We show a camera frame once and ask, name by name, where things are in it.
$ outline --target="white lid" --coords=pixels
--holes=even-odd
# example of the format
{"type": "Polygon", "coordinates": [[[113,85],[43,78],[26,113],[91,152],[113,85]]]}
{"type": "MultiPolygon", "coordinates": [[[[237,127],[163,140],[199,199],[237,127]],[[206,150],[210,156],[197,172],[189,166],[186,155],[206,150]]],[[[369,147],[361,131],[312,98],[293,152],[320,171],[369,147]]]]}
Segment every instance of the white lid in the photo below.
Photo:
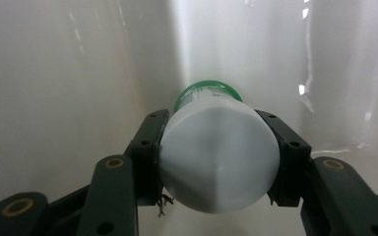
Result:
{"type": "Polygon", "coordinates": [[[179,109],[160,144],[167,191],[192,209],[219,213],[248,207],[272,187],[278,142],[263,119],[232,98],[209,97],[179,109]]]}

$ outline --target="brass screw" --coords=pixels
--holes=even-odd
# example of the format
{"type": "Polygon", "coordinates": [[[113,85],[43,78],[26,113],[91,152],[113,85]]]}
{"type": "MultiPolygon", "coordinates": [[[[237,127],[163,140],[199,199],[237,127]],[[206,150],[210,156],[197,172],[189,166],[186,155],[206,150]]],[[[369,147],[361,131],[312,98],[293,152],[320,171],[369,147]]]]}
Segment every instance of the brass screw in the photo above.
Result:
{"type": "Polygon", "coordinates": [[[334,170],[343,170],[345,167],[336,160],[326,159],[322,162],[325,166],[334,170]]]}
{"type": "Polygon", "coordinates": [[[106,168],[115,169],[124,164],[124,160],[122,158],[112,158],[105,162],[106,168]]]}
{"type": "Polygon", "coordinates": [[[18,199],[6,205],[2,209],[2,215],[6,217],[17,216],[29,210],[32,207],[32,205],[33,205],[33,199],[30,199],[30,198],[18,199]]]}

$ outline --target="green rim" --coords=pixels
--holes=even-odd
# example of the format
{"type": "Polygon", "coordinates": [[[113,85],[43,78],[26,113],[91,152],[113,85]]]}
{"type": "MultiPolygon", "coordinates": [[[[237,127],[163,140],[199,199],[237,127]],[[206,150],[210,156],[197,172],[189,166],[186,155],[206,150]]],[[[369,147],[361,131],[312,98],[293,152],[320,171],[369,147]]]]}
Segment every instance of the green rim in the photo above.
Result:
{"type": "Polygon", "coordinates": [[[183,100],[183,97],[190,93],[193,89],[197,89],[200,87],[217,87],[223,89],[226,92],[228,92],[228,94],[230,94],[232,97],[234,97],[234,99],[242,102],[241,96],[231,86],[219,81],[201,81],[186,88],[182,93],[180,93],[179,97],[177,97],[176,103],[174,103],[174,113],[176,113],[176,111],[178,110],[180,103],[183,100]]]}

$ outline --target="white surface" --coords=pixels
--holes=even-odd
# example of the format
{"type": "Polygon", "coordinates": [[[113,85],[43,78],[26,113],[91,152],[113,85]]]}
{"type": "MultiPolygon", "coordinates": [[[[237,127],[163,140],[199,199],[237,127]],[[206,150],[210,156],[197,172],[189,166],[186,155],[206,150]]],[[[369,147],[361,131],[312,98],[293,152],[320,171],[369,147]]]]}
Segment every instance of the white surface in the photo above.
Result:
{"type": "MultiPolygon", "coordinates": [[[[145,114],[206,79],[378,194],[378,1],[0,0],[0,200],[89,183],[145,114]]],[[[141,235],[304,235],[298,208],[266,198],[235,214],[157,214],[140,208],[141,235]]]]}
{"type": "Polygon", "coordinates": [[[207,213],[241,210],[272,187],[279,146],[263,119],[232,97],[202,97],[181,107],[161,140],[159,171],[182,204],[207,213]]]}

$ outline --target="round white object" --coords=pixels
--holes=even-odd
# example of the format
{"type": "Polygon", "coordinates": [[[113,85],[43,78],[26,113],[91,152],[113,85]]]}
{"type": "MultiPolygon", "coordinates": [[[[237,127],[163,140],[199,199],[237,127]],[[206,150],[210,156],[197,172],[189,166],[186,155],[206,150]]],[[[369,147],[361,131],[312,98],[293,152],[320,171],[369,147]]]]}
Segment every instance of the round white object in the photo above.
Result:
{"type": "Polygon", "coordinates": [[[272,187],[279,163],[269,126],[232,97],[184,105],[168,122],[160,144],[164,187],[202,212],[232,212],[254,204],[272,187]]]}

